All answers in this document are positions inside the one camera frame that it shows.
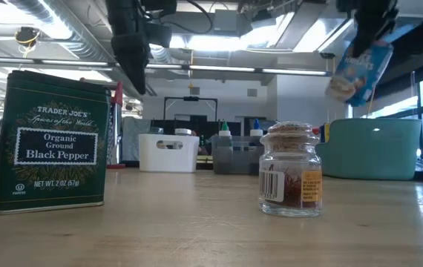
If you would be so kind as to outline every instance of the ductwork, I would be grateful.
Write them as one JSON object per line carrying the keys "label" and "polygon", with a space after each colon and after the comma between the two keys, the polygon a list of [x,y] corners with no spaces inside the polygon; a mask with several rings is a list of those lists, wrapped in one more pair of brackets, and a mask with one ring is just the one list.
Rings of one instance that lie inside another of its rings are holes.
{"label": "ductwork", "polygon": [[[114,57],[94,38],[93,34],[60,0],[7,0],[22,12],[36,17],[42,24],[38,25],[44,33],[53,39],[66,39],[60,45],[81,60],[94,62],[111,62]],[[126,96],[141,99],[129,78],[121,70],[102,73],[124,84]]]}
{"label": "ductwork", "polygon": [[[180,60],[174,59],[170,52],[164,47],[151,47],[151,55],[154,57],[155,62],[161,64],[181,64]],[[180,75],[188,75],[187,70],[169,70],[173,73]]]}

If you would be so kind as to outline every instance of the wooden table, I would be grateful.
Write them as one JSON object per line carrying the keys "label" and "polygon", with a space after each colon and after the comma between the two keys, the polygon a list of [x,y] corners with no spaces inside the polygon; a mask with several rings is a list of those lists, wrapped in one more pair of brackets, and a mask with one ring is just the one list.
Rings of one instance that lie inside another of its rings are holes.
{"label": "wooden table", "polygon": [[102,207],[0,216],[0,266],[423,266],[423,183],[326,178],[310,219],[260,212],[257,185],[110,171]]}

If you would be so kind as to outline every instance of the orange label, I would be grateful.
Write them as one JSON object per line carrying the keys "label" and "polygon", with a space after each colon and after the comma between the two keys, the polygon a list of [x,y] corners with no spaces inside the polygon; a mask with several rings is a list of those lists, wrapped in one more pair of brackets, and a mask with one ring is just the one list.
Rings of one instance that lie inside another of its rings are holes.
{"label": "orange label", "polygon": [[302,202],[317,202],[322,198],[322,171],[302,171]]}

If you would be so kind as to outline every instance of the green tin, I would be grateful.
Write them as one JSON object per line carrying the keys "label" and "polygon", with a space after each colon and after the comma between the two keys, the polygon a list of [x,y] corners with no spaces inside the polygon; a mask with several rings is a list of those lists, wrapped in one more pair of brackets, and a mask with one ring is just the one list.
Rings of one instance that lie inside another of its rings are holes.
{"label": "green tin", "polygon": [[111,92],[13,71],[0,139],[0,214],[104,203]]}

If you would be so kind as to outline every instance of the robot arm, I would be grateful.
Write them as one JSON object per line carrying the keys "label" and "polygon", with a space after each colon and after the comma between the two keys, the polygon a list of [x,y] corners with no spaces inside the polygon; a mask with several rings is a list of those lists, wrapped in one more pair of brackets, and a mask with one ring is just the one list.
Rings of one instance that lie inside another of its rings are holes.
{"label": "robot arm", "polygon": [[[149,43],[168,47],[172,32],[169,27],[151,22],[142,9],[161,10],[160,16],[175,13],[177,0],[106,0],[108,20],[113,30],[111,46],[121,65],[140,94],[145,93],[145,66]],[[353,55],[360,56],[370,45],[395,27],[398,14],[396,0],[337,0],[340,12],[357,10],[358,24]]]}

